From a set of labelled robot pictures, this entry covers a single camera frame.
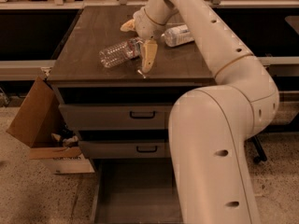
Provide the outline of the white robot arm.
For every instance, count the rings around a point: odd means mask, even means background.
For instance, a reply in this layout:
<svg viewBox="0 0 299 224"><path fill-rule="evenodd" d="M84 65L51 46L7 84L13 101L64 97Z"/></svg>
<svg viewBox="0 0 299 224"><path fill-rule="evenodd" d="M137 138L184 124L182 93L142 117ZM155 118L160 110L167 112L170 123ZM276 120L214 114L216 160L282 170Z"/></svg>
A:
<svg viewBox="0 0 299 224"><path fill-rule="evenodd" d="M261 224L244 144L278 112L261 62L204 0L148 0L134 29L157 39L174 13L188 26L214 85L184 93L168 123L184 224Z"/></svg>

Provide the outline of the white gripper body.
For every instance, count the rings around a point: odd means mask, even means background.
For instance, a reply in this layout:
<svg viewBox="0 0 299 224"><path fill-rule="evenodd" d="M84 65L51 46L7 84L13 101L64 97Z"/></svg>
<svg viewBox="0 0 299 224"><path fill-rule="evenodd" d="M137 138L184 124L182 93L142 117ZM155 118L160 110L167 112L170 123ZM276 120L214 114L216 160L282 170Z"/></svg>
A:
<svg viewBox="0 0 299 224"><path fill-rule="evenodd" d="M164 33L164 26L153 21L142 7L134 13L135 31L138 36L145 39L159 39Z"/></svg>

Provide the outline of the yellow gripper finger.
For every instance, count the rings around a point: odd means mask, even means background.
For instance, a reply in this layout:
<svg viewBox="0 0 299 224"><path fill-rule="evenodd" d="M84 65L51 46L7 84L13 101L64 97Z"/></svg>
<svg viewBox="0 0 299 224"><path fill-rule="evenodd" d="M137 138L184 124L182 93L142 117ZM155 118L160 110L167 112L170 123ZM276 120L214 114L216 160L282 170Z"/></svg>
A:
<svg viewBox="0 0 299 224"><path fill-rule="evenodd" d="M131 19L121 26L122 32L135 31L135 20Z"/></svg>
<svg viewBox="0 0 299 224"><path fill-rule="evenodd" d="M156 58L158 50L158 44L155 40L146 40L142 45L141 45L141 57L142 57L142 66L141 70L143 73L148 73Z"/></svg>

